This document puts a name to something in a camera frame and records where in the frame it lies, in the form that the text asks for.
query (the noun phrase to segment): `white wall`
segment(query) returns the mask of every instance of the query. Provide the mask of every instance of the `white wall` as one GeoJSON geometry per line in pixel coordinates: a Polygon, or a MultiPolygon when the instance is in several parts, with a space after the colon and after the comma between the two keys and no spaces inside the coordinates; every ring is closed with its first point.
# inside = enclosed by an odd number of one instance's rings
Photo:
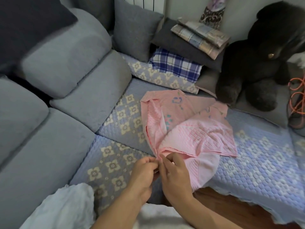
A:
{"type": "MultiPolygon", "coordinates": [[[[209,0],[167,0],[166,15],[171,19],[184,17],[200,19],[209,0]]],[[[221,31],[231,35],[231,41],[246,39],[256,20],[256,13],[264,6],[280,0],[228,0],[221,31]]],[[[305,0],[285,0],[305,8],[305,0]]]]}

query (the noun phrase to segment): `hand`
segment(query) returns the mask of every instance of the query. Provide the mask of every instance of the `hand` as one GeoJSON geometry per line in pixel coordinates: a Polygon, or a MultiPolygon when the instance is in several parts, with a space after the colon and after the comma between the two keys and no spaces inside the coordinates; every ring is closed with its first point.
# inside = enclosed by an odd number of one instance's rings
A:
{"type": "Polygon", "coordinates": [[[159,171],[163,193],[171,205],[176,208],[182,202],[193,199],[189,171],[179,153],[171,153],[167,157],[163,154],[160,156],[162,161],[159,171]]]}
{"type": "Polygon", "coordinates": [[[132,169],[132,174],[126,189],[131,194],[135,194],[138,199],[140,198],[142,205],[147,202],[152,194],[151,184],[159,176],[159,173],[154,173],[154,170],[158,166],[159,164],[156,158],[145,157],[136,161],[132,169]]]}

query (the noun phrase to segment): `pink quilted fabric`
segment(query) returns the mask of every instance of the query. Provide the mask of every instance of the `pink quilted fabric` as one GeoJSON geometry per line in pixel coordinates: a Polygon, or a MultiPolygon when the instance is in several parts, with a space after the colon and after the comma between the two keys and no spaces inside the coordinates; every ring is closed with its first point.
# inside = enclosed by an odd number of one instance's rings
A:
{"type": "Polygon", "coordinates": [[[193,191],[216,173],[220,155],[237,156],[227,105],[180,90],[147,92],[141,100],[143,131],[158,159],[183,155],[193,191]]]}

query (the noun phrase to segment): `left hand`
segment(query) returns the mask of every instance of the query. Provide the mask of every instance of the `left hand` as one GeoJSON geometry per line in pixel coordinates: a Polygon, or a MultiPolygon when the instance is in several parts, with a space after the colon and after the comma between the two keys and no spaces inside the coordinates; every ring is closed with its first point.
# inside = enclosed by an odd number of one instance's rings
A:
{"type": "Polygon", "coordinates": [[[132,169],[126,190],[140,198],[142,205],[147,202],[152,194],[152,182],[159,176],[159,172],[154,173],[154,170],[158,167],[159,163],[156,158],[144,157],[136,161],[132,169]]]}

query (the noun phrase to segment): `stuffed animal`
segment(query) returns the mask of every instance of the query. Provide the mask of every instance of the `stuffed animal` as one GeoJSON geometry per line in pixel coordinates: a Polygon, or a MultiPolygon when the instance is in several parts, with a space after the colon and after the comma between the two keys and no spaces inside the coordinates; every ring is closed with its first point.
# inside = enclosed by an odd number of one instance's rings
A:
{"type": "Polygon", "coordinates": [[[277,107],[277,84],[290,80],[287,60],[305,51],[305,10],[280,1],[257,13],[248,39],[229,45],[224,54],[216,96],[234,105],[241,91],[261,111],[277,107]]]}

